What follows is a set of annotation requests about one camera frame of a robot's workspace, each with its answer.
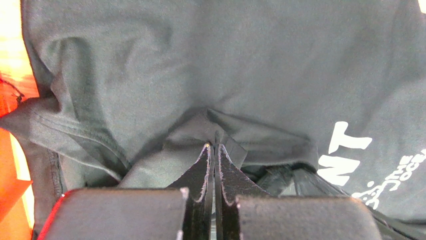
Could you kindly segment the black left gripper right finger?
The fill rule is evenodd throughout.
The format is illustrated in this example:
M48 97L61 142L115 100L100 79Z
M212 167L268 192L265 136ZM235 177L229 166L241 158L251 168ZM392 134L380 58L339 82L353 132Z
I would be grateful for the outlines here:
M234 165L223 144L216 147L214 157L216 237L241 240L238 196L268 197L270 194Z

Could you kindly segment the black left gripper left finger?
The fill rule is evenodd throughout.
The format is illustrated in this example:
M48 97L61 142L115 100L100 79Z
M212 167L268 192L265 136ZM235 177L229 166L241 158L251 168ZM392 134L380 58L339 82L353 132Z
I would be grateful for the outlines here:
M186 189L185 214L178 240L209 240L211 238L213 205L212 147L206 143L196 162L168 189Z

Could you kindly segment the black printed t-shirt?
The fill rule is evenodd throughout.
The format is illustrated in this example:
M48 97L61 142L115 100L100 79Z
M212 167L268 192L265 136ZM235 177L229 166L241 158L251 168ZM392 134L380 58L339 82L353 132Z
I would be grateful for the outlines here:
M23 0L39 97L20 143L36 239L84 187L164 188L206 143L274 195L306 163L426 231L426 15L416 0Z

